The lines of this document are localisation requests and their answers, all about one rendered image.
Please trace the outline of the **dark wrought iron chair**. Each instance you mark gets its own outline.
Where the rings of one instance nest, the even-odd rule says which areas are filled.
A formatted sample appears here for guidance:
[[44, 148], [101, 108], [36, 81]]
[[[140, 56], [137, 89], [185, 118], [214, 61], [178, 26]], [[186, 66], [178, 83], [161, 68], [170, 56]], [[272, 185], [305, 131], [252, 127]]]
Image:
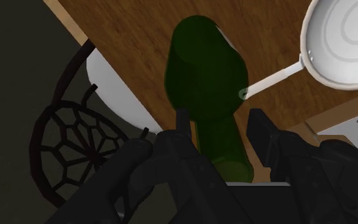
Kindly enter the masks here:
[[[95, 49], [87, 39], [69, 61], [57, 82], [51, 104], [36, 120], [31, 136], [31, 176], [42, 196], [56, 208], [68, 201], [58, 189], [64, 185], [83, 186], [89, 172], [98, 171], [121, 148], [118, 142], [129, 140], [111, 120], [88, 107], [89, 98], [98, 89], [96, 84], [85, 91], [81, 103], [63, 99], [80, 66]], [[51, 154], [62, 167], [61, 178], [54, 185], [43, 170], [43, 152]]]

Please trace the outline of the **dark green glass bottle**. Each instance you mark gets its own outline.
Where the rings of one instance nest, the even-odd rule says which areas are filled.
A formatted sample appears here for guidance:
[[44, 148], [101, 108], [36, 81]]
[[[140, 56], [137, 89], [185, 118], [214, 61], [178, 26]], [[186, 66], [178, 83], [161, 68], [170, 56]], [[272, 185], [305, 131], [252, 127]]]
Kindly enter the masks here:
[[212, 19], [193, 15], [175, 27], [164, 86], [172, 107], [188, 110], [200, 154], [226, 182], [252, 182], [254, 169], [234, 117], [247, 93], [248, 71]]

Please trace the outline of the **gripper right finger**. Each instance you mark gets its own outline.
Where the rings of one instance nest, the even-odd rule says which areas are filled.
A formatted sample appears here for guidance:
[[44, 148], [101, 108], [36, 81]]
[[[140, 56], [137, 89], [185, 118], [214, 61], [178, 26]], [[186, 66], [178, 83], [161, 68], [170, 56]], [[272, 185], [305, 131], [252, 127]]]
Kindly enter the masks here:
[[302, 224], [358, 224], [358, 149], [328, 139], [318, 146], [278, 129], [251, 109], [247, 137], [273, 182], [290, 185]]

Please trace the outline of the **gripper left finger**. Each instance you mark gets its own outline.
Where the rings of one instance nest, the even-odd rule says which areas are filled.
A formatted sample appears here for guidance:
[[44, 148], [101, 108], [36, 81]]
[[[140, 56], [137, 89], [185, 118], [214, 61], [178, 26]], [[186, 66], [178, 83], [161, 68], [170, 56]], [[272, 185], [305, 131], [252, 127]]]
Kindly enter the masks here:
[[45, 224], [129, 224], [155, 185], [169, 183], [178, 212], [168, 224], [253, 224], [206, 156], [190, 139], [189, 114], [154, 143], [130, 139]]

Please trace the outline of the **white frying pan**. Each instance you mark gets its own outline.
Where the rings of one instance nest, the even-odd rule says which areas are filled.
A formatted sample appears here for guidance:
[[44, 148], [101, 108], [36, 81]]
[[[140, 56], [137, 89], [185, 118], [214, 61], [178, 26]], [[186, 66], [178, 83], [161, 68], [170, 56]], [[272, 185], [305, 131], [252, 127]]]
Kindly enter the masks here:
[[246, 100], [303, 69], [327, 87], [358, 90], [358, 0], [312, 0], [299, 42], [296, 63], [240, 90], [239, 97]]

